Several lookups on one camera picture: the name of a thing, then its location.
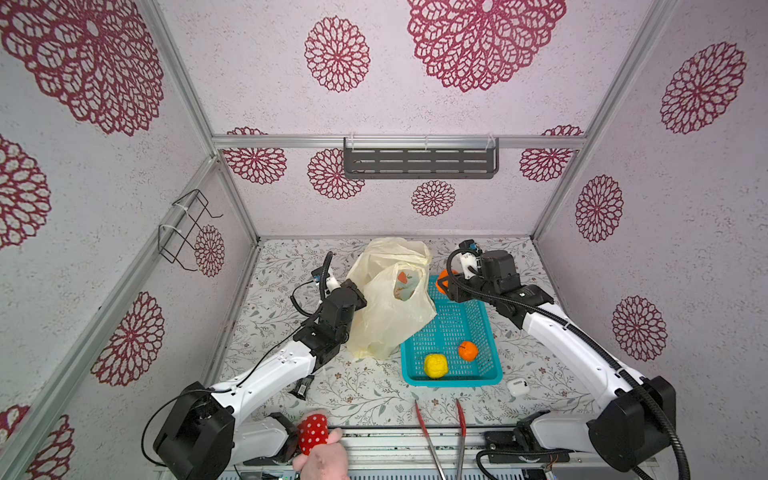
black cable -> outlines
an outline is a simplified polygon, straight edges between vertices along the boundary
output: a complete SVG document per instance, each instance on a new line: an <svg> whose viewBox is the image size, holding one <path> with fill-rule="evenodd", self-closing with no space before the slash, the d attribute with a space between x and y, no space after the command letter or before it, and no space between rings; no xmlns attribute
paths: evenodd
<svg viewBox="0 0 768 480"><path fill-rule="evenodd" d="M640 477L642 480L654 480L653 477L648 475L642 468L640 467L632 467L632 472L634 472L635 475Z"/></svg>
<svg viewBox="0 0 768 480"><path fill-rule="evenodd" d="M309 313L305 309L301 308L301 305L299 305L299 302L296 301L296 291L302 286L309 285L314 281L315 280L310 280L309 282L304 282L301 285L296 286L296 288L293 289L293 293L290 294L290 302L293 304L293 308L295 308L297 312L301 313L304 316L310 316L312 315L312 313Z"/></svg>
<svg viewBox="0 0 768 480"><path fill-rule="evenodd" d="M490 480L498 480L495 476L491 474L482 464L480 461L480 458L487 457L488 455L516 455L518 457L520 456L537 456L541 457L543 455L549 455L549 460L552 460L553 455L558 455L561 453L572 453L573 450L568 449L552 449L552 450L542 450L540 452L518 452L515 450L481 450L478 452L478 454L475 456L475 463L477 464L478 468L480 468L480 471L485 475L486 477L490 478Z"/></svg>
<svg viewBox="0 0 768 480"><path fill-rule="evenodd" d="M253 368L250 370L250 372L248 372L248 375L246 375L244 379L240 380L240 381L237 383L237 386L241 386L241 385L243 385L243 384L245 383L245 381L246 381L246 380L248 380L248 377L250 377L250 376L251 376L251 374L253 374L253 372L255 372L257 368L259 368L259 365L261 365L261 363L264 361L264 359L266 358L266 356L267 356L267 355L269 355L270 353L272 353L272 351L273 351L273 350L275 350L275 349L276 349L278 346L280 346L280 345L283 345L283 342L285 342L285 341L286 341L286 340L288 340L290 337L292 337L294 333L298 332L298 331L299 331L299 329L300 329L302 326L303 326L303 324L302 324L302 325L299 325L298 327L296 327L296 329L295 329L294 331L292 331L292 332L291 332L291 333L290 333L290 334L289 334L287 337L285 337L284 339L280 340L278 343L275 343L275 345L274 345L274 346L273 346L271 349L267 350L267 351L266 351L266 353L264 354L264 356L263 356L263 357L261 357L261 360L259 360L259 361L257 362L257 364L253 366Z"/></svg>
<svg viewBox="0 0 768 480"><path fill-rule="evenodd" d="M320 301L326 299L326 280L328 280L328 269L331 267L333 252L326 253L326 259L323 260L323 271L320 273Z"/></svg>
<svg viewBox="0 0 768 480"><path fill-rule="evenodd" d="M153 460L152 458L149 458L149 455L147 455L147 451L144 449L144 439L147 436L147 429L149 429L149 424L152 423L152 420L154 420L154 417L157 416L158 413L161 412L162 409L169 406L172 402L175 402L176 400L180 399L181 397L185 395L189 395L190 393L195 392L205 392L205 393L227 393L231 392L232 389L226 389L226 390L209 390L209 389L195 389L195 390L187 390L186 392L182 392L179 395L176 395L172 399L165 402L159 409L155 410L155 412L152 414L152 416L147 420L147 424L144 426L144 430L141 432L141 454L146 458L149 462L154 463L158 467L167 467L164 463L157 462L156 460Z"/></svg>
<svg viewBox="0 0 768 480"><path fill-rule="evenodd" d="M677 474L678 478L680 480L690 480L690 466L688 465L688 457L685 454L685 450L683 449L683 443L680 441L680 437L677 436L677 432L675 431L674 425L672 425L672 422L668 419L667 415L664 413L664 411L661 409L658 403L654 400L653 397L650 396L650 393L648 393L644 388L641 388L640 383L637 382L637 380L634 379L632 375L627 372L627 370L624 370L623 367L619 364L619 362L616 361L616 359L608 352L603 349L602 346L600 346L599 343L595 342L589 335L584 333L580 328L578 328L573 323L568 322L566 319L561 318L558 315L555 315L554 313L539 308L537 306L530 306L526 305L523 302L518 302L517 300L513 300L510 298L507 298L506 296L500 296L500 295L494 295L492 293L483 293L479 290L475 290L471 288L470 286L465 285L464 283L461 283L456 278L456 275L453 273L453 270L451 269L451 261L453 258L458 255L459 253L473 253L475 256L477 254L470 249L458 249L451 252L450 255L448 255L448 259L445 262L445 269L448 274L448 276L451 278L451 281L456 283L459 288L464 290L467 293L470 293L472 295L484 297L490 300L495 300L498 302L505 302L509 303L511 305L520 306L525 310L533 311L536 313L540 313L543 316L546 316L549 319L554 320L555 322L559 323L560 325L564 326L571 332L573 332L574 335L576 335L578 338L583 340L587 345L589 345L603 360L606 361L606 363L615 370L622 379L624 379L632 389L637 392L637 394L640 396L640 398L643 400L643 402L648 406L648 409L650 410L651 415L653 415L656 420L659 422L661 426L662 432L667 434L667 437L670 440L670 446L672 447L672 451L674 452L675 461L677 462Z"/></svg>

red polka dot fabric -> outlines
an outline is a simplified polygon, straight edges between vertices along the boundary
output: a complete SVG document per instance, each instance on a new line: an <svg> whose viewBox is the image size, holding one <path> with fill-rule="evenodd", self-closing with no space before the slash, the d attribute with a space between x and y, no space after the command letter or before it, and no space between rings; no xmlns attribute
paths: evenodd
<svg viewBox="0 0 768 480"><path fill-rule="evenodd" d="M309 455L315 445L328 442L328 418L325 415L310 415L299 424L299 447Z"/></svg>

crimson circular pattern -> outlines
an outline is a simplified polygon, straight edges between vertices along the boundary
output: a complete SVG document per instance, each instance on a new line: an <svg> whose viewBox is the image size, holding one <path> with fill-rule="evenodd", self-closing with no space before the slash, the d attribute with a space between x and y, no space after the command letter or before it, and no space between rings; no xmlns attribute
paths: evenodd
<svg viewBox="0 0 768 480"><path fill-rule="evenodd" d="M345 18L325 17L317 22L304 48L312 76L330 91L349 91L368 73L371 58L366 37Z"/></svg>
<svg viewBox="0 0 768 480"><path fill-rule="evenodd" d="M598 175L584 185L576 201L578 231L591 242L607 239L619 226L623 206L619 183Z"/></svg>
<svg viewBox="0 0 768 480"><path fill-rule="evenodd" d="M0 250L37 234L51 211L50 198L38 162L0 135Z"/></svg>
<svg viewBox="0 0 768 480"><path fill-rule="evenodd" d="M91 373L99 383L111 386L126 386L139 380L163 346L164 325L157 300L147 292L139 293L91 367Z"/></svg>
<svg viewBox="0 0 768 480"><path fill-rule="evenodd" d="M194 259L205 276L216 276L224 265L224 240L213 225L200 229L194 241Z"/></svg>
<svg viewBox="0 0 768 480"><path fill-rule="evenodd" d="M661 98L661 121L676 134L688 134L725 113L744 82L744 52L723 41L687 59L672 75Z"/></svg>
<svg viewBox="0 0 768 480"><path fill-rule="evenodd" d="M0 412L0 449L16 430L16 426L27 415L29 406L14 405L10 409Z"/></svg>
<svg viewBox="0 0 768 480"><path fill-rule="evenodd" d="M456 192L448 182L430 180L419 185L411 195L411 206L425 217L444 214L453 206Z"/></svg>
<svg viewBox="0 0 768 480"><path fill-rule="evenodd" d="M584 132L573 125L558 125L542 135L581 135ZM528 148L520 157L520 171L523 176L537 182L560 177L574 151L570 148Z"/></svg>
<svg viewBox="0 0 768 480"><path fill-rule="evenodd" d="M312 187L320 194L341 200L357 195L365 180L352 180L344 175L344 156L338 148L319 151L306 167Z"/></svg>
<svg viewBox="0 0 768 480"><path fill-rule="evenodd" d="M641 296L628 296L616 305L614 335L633 358L653 360L667 346L667 324L656 306Z"/></svg>
<svg viewBox="0 0 768 480"><path fill-rule="evenodd" d="M163 70L131 0L0 0L5 50L40 91L105 133L148 130L163 100Z"/></svg>
<svg viewBox="0 0 768 480"><path fill-rule="evenodd" d="M414 55L444 87L488 90L528 67L565 0L408 0Z"/></svg>
<svg viewBox="0 0 768 480"><path fill-rule="evenodd" d="M229 135L266 135L256 128L238 127ZM286 156L282 148L234 148L222 151L235 174L255 184L277 182L286 173Z"/></svg>
<svg viewBox="0 0 768 480"><path fill-rule="evenodd" d="M29 464L27 480L61 480L69 472L69 462L74 453L72 436L74 429L69 425L69 415L62 415L56 422L56 430L48 434L42 449Z"/></svg>

plush toy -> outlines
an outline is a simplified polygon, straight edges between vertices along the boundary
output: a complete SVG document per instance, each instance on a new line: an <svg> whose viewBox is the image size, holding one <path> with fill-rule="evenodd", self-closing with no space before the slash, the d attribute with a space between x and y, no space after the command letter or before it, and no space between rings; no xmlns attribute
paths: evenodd
<svg viewBox="0 0 768 480"><path fill-rule="evenodd" d="M293 469L302 480L349 480L349 459L341 446L341 429L328 433L328 415L311 412L299 424L301 453L293 460Z"/></svg>

robotic arm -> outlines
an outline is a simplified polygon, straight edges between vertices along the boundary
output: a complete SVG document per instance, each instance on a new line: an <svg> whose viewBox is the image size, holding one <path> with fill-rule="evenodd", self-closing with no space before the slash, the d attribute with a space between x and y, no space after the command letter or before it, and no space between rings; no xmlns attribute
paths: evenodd
<svg viewBox="0 0 768 480"><path fill-rule="evenodd" d="M298 436L287 418L276 413L260 422L247 419L269 397L336 356L349 338L355 311L366 306L355 283L333 277L331 256L313 271L324 300L293 340L232 379L209 389L195 382L182 391L153 444L176 478L217 478L228 465L252 458L287 462L293 457Z"/></svg>
<svg viewBox="0 0 768 480"><path fill-rule="evenodd" d="M451 270L457 255L462 273ZM449 255L437 286L456 302L476 299L494 306L549 348L594 397L598 408L593 415L539 412L519 422L515 451L593 452L611 467L627 472L668 447L673 437L679 444L672 385L660 376L646 379L577 328L544 290L521 285L511 254L483 252L474 240L466 240ZM682 445L676 446L682 452Z"/></svg>

